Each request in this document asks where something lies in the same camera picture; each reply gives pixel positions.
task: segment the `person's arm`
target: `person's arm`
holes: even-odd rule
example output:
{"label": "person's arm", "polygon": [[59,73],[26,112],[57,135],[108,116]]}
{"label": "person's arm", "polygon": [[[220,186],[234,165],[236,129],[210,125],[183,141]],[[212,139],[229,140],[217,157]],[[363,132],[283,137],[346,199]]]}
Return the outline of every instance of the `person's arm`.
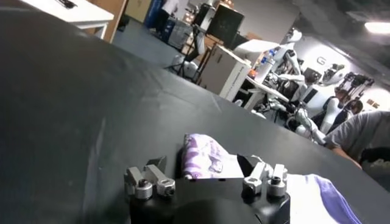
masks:
{"label": "person's arm", "polygon": [[339,155],[339,156],[342,156],[342,157],[344,157],[344,158],[347,158],[347,159],[349,159],[349,160],[351,160],[357,167],[359,167],[360,169],[361,169],[361,165],[358,163],[358,162],[356,162],[355,160],[353,160],[349,155],[347,155],[344,151],[343,151],[343,149],[341,149],[341,148],[333,148],[333,149],[331,149],[333,152],[335,152],[337,155]]}
{"label": "person's arm", "polygon": [[360,169],[361,166],[359,165],[359,163],[352,159],[346,153],[346,150],[351,148],[359,138],[360,133],[364,128],[364,122],[362,122],[362,120],[365,119],[364,116],[365,114],[359,114],[345,121],[339,127],[334,129],[331,133],[329,133],[324,139],[329,149],[331,149],[337,155],[353,161],[353,163]]}

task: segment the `purple and white cloth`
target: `purple and white cloth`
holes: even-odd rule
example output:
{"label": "purple and white cloth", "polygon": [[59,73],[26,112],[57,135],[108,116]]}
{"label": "purple and white cloth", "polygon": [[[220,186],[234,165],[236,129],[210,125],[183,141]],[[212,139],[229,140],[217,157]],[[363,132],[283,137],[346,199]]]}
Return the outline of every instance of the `purple and white cloth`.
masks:
{"label": "purple and white cloth", "polygon": [[[183,176],[186,178],[242,178],[236,155],[207,135],[185,136]],[[332,182],[320,176],[288,175],[290,222],[361,224]]]}

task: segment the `dark hair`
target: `dark hair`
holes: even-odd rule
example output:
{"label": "dark hair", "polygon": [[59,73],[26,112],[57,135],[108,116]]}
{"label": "dark hair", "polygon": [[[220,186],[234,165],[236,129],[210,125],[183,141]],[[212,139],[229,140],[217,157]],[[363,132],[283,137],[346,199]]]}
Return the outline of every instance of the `dark hair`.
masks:
{"label": "dark hair", "polygon": [[360,100],[356,100],[352,109],[356,109],[356,114],[363,110],[363,103]]}

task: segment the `black monitor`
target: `black monitor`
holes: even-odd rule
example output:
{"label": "black monitor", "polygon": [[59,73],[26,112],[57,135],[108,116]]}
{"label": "black monitor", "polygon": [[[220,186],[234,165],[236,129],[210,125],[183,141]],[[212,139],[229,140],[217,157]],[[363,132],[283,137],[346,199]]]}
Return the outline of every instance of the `black monitor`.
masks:
{"label": "black monitor", "polygon": [[230,48],[243,20],[243,14],[220,5],[206,33],[220,39],[225,47]]}

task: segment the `ceiling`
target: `ceiling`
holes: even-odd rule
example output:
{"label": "ceiling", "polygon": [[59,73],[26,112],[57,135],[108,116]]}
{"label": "ceiling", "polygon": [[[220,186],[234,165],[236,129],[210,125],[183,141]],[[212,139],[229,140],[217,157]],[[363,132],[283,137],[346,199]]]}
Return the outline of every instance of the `ceiling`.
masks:
{"label": "ceiling", "polygon": [[366,21],[389,21],[388,0],[292,0],[301,15],[294,26],[312,35],[390,88],[390,35],[369,33]]}

